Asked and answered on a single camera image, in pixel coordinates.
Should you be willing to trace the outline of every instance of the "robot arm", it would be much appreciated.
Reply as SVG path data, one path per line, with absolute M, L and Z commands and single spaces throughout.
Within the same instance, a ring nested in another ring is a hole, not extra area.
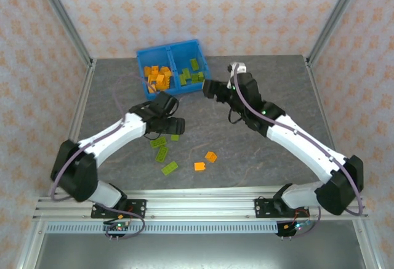
M 239 66 L 237 72 L 239 88 L 247 103 L 255 111 L 280 122 L 285 127 L 259 118 L 245 107 L 235 91 L 236 65 Z M 232 63 L 228 66 L 228 71 L 230 72 L 228 82 L 205 80 L 204 95 L 207 98 L 216 96 L 217 102 L 228 103 L 230 114 L 232 111 L 238 113 L 250 129 L 285 147 L 305 163 L 320 180 L 305 185 L 285 185 L 274 197 L 276 208 L 285 211 L 300 206 L 322 206 L 332 214 L 343 213 L 355 198 L 355 193 L 339 166 L 333 162 L 333 158 L 349 172 L 359 191 L 363 189 L 363 162 L 357 156 L 348 159 L 323 145 L 301 129 L 280 107 L 262 100 L 257 83 L 252 75 L 246 72 L 244 63 Z M 307 135 L 314 143 L 306 141 L 299 133 Z M 331 157 L 327 158 L 318 147 L 324 148 Z
M 154 101 L 132 107 L 123 119 L 97 135 L 78 143 L 70 140 L 63 142 L 52 169 L 51 179 L 55 181 L 69 158 L 85 148 L 67 167 L 59 186 L 78 202 L 89 200 L 122 210 L 127 196 L 115 186 L 99 181 L 97 168 L 125 144 L 150 132 L 183 134 L 185 120 L 171 117 L 172 109 L 178 105 L 176 98 L 160 92 Z

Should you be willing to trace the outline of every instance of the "black mounting bracket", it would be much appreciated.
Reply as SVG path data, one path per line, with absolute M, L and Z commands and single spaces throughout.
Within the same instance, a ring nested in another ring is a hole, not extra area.
M 146 199 L 127 199 L 122 208 L 125 212 L 133 212 L 142 218 L 145 218 L 145 212 L 147 211 L 147 200 Z M 100 206 L 93 204 L 92 206 L 92 213 L 90 217 L 92 219 L 115 219 L 121 213 L 118 212 L 110 212 Z M 125 219 L 130 218 L 129 215 L 123 215 Z
M 266 219 L 266 218 L 294 218 L 296 217 L 296 209 L 286 209 L 284 211 L 279 211 L 276 208 L 276 200 L 273 198 L 257 198 L 254 200 L 254 212 L 256 218 Z M 306 217 L 308 215 L 304 211 L 298 211 L 298 218 Z

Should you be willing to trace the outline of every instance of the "blue plastic tray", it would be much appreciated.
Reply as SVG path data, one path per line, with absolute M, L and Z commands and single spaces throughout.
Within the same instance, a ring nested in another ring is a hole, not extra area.
M 190 60 L 193 58 L 198 62 L 199 69 L 197 71 L 193 71 L 191 67 Z M 190 74 L 202 71 L 205 79 L 211 78 L 211 72 L 209 71 L 209 67 L 197 39 L 138 50 L 137 61 L 140 75 L 145 80 L 148 80 L 143 72 L 145 66 L 159 66 L 159 69 L 162 66 L 169 67 L 173 77 L 171 77 L 170 80 L 170 88 L 165 90 L 165 92 L 171 95 L 195 92 L 203 88 L 202 82 L 192 84 L 191 79 L 187 80 L 187 85 L 181 86 L 179 74 L 182 74 L 182 69 L 188 68 Z M 149 93 L 147 85 L 144 82 L 142 86 L 147 99 L 153 100 L 155 94 Z

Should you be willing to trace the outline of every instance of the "orange pattern wall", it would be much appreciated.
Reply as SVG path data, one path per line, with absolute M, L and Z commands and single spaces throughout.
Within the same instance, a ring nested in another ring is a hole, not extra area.
M 355 0 L 313 67 L 336 146 L 364 160 L 366 203 L 394 264 L 394 0 Z
M 47 0 L 0 0 L 0 268 L 16 268 L 86 67 Z
M 90 55 L 198 38 L 206 55 L 307 56 L 338 0 L 61 0 Z

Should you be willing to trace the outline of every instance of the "enclosure wall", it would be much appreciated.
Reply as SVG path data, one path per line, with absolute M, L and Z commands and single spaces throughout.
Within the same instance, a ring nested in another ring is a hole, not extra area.
M 47 0 L 0 0 L 0 268 L 16 268 L 85 65 Z
M 313 67 L 337 148 L 364 161 L 366 206 L 394 264 L 394 0 L 354 0 Z
M 338 0 L 61 0 L 90 55 L 198 38 L 206 55 L 308 55 Z

